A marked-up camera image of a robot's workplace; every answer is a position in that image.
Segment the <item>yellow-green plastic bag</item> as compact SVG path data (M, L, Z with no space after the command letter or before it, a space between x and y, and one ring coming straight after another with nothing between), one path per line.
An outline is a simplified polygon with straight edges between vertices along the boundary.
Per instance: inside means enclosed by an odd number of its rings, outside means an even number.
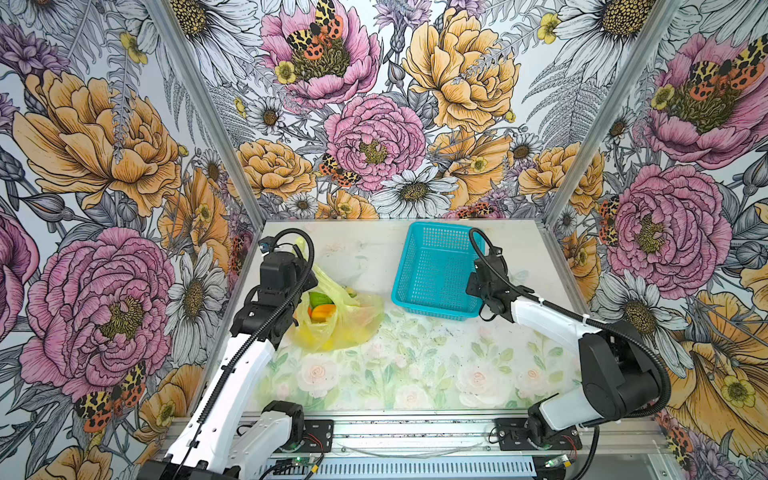
M312 266L318 286L301 295L294 310L295 325L288 334L291 341L305 352L327 352L360 346L379 331L385 315L384 300L378 295L345 288L331 279L318 265ZM337 307L326 323L312 323L309 293L328 295Z

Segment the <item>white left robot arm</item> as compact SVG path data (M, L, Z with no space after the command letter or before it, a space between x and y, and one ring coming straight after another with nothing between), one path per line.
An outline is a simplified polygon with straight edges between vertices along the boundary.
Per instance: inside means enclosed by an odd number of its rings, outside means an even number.
M165 457L146 462L138 478L251 479L278 448L300 439L303 409L291 402L278 402L243 436L236 431L302 294L318 284L314 260L313 244L263 256L259 283L234 316L212 384Z

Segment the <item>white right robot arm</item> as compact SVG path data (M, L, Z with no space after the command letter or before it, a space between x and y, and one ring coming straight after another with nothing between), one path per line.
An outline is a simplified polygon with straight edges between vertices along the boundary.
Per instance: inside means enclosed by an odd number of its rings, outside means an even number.
M482 300L493 318L528 327L569 348L579 359L581 383L528 409L527 440L536 447L576 426L597 427L642 418L665 408L671 382L659 359L633 325L604 323L577 314L510 283L498 270L499 255L474 261L466 293Z

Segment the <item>orange toy fruit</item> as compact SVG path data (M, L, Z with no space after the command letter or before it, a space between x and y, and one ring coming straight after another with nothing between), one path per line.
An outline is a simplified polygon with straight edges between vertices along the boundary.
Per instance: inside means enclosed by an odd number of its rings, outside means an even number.
M337 311L337 307L334 304L317 305L314 308L308 310L310 320L312 323L326 323L329 321Z

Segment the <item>green toy pepper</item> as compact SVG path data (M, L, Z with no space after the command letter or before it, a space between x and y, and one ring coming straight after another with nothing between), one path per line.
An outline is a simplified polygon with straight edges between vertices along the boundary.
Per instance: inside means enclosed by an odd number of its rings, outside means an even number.
M334 305L334 301L328 295L319 291L311 291L309 301L312 309L322 305Z

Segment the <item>teal plastic mesh basket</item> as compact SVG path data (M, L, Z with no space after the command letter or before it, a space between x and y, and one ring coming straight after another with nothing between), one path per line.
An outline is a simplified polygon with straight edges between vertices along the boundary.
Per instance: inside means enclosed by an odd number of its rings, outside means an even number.
M457 223L414 222L407 231L392 301L409 313L464 321L482 301L466 293L478 255L471 228Z

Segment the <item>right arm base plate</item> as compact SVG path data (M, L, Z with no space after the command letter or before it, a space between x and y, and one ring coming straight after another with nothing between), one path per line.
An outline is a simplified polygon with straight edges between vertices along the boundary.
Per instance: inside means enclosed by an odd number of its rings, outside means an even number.
M501 451L580 450L583 446L575 427L554 431L546 425L530 425L522 417L501 417L493 420L489 439Z

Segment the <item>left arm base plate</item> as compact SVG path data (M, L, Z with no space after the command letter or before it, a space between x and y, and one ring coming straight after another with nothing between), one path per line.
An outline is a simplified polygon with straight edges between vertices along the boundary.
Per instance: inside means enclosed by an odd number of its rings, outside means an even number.
M333 446L335 422L330 419L310 419L296 442L278 447L275 454L330 453Z

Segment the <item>aluminium front rail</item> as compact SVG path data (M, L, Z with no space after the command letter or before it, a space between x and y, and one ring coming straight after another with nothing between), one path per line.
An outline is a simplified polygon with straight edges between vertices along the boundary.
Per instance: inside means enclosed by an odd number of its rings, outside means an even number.
M494 455L498 419L524 421L522 410L445 410L403 412L310 412L305 425L316 431L331 421L330 432L315 436L330 441L328 456ZM597 452L604 455L663 454L666 442L649 419L625 419L600 427Z

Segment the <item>aluminium frame corner post left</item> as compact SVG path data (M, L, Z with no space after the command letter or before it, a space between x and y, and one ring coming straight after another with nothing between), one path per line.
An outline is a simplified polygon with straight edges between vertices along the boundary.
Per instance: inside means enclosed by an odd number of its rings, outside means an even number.
M172 7L167 1L149 1L147 9L155 22L160 38L170 54L179 78L184 82L200 118L209 133L213 146L219 153L233 181L251 225L260 233L265 219L252 187L236 156L235 147L226 131L216 105L210 96L205 79L200 72L192 47L187 44Z

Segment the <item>aluminium frame corner post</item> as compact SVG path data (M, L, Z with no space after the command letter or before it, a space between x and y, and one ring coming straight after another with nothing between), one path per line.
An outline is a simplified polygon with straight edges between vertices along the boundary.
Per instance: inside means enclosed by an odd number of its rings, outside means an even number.
M664 32L671 24L681 4L682 1L678 0L657 1L655 3L646 25L639 34L636 45L630 50L626 64L618 70L613 86L601 104L595 121L545 212L542 222L546 227L551 227L554 224L556 218L575 193L581 178L598 152L611 122L631 93L648 59L655 55Z
M213 146L219 153L233 181L251 225L260 233L265 219L252 187L236 156L235 147L226 131L216 105L210 96L205 79L200 72L192 47L187 44L172 7L167 1L149 1L147 9L155 22L160 38L170 54L179 78L184 82L200 118L209 133Z

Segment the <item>aluminium frame corner post right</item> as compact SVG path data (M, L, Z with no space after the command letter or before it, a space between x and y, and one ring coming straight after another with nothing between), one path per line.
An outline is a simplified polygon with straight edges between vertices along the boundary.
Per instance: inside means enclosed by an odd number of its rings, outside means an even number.
M545 212L542 222L546 227L551 227L554 224L556 218L575 193L581 178L598 152L611 122L631 93L648 59L655 55L664 32L671 24L681 4L682 1L678 0L657 1L655 3L646 25L639 34L636 45L630 50L626 64L618 70L613 86L601 104L595 121Z

